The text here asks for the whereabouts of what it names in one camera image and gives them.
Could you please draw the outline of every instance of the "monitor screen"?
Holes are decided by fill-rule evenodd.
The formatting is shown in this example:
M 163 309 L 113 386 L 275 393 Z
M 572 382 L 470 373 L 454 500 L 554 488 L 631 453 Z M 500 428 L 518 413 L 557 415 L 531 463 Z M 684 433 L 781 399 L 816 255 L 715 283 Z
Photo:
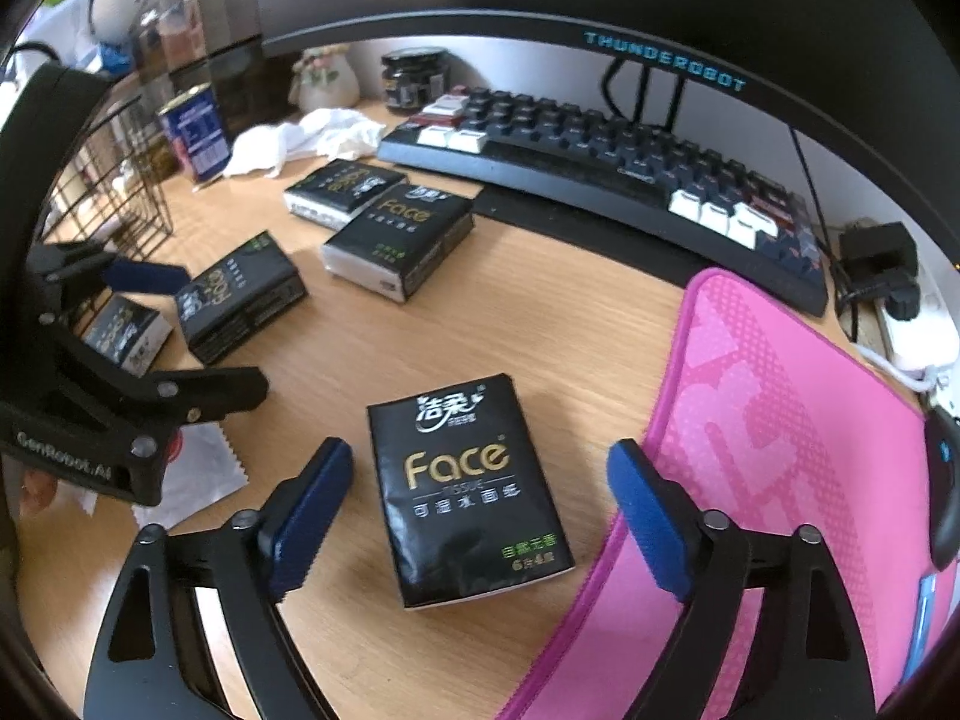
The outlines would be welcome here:
M 938 38 L 922 0 L 258 1 L 272 53 L 457 34 L 580 47 L 673 71 L 822 143 L 960 263 L 960 74 L 944 47 L 955 44 Z

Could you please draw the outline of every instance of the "wire basket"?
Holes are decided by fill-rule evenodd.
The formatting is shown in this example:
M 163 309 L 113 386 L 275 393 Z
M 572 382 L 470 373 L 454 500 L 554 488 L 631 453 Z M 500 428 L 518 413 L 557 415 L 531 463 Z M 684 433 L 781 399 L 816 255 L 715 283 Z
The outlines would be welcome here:
M 109 105 L 83 137 L 47 196 L 40 237 L 47 244 L 95 240 L 131 260 L 146 260 L 174 231 L 160 186 L 170 153 L 137 95 Z M 78 333 L 109 299 L 109 290 L 75 313 Z

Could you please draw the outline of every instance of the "blue tin can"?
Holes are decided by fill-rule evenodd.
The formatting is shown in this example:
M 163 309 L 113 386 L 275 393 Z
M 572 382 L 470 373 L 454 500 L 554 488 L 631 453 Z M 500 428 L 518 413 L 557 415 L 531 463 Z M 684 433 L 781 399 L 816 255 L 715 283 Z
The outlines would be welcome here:
M 157 116 L 186 175 L 200 185 L 222 175 L 230 161 L 230 146 L 210 84 L 200 84 L 170 100 Z

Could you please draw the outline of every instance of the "keyboard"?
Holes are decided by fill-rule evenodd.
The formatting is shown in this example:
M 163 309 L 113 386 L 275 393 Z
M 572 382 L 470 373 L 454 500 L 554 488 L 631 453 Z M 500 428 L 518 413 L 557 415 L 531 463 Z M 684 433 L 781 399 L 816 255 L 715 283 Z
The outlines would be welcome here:
M 657 127 L 474 88 L 407 119 L 377 156 L 610 218 L 693 251 L 808 314 L 822 317 L 827 307 L 803 198 Z

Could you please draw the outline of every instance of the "mouse pad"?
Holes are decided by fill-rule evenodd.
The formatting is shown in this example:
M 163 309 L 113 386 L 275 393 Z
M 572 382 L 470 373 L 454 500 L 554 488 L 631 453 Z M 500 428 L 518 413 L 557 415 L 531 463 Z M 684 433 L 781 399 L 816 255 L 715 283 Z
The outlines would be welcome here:
M 769 296 L 709 269 L 680 306 L 643 448 L 701 509 L 757 531 L 820 528 L 882 703 L 904 672 L 920 577 L 932 570 L 920 413 Z M 928 648 L 946 624 L 953 570 L 937 581 Z M 730 710 L 761 594 L 744 596 L 704 718 Z M 573 606 L 496 720 L 622 720 L 679 613 L 618 515 Z

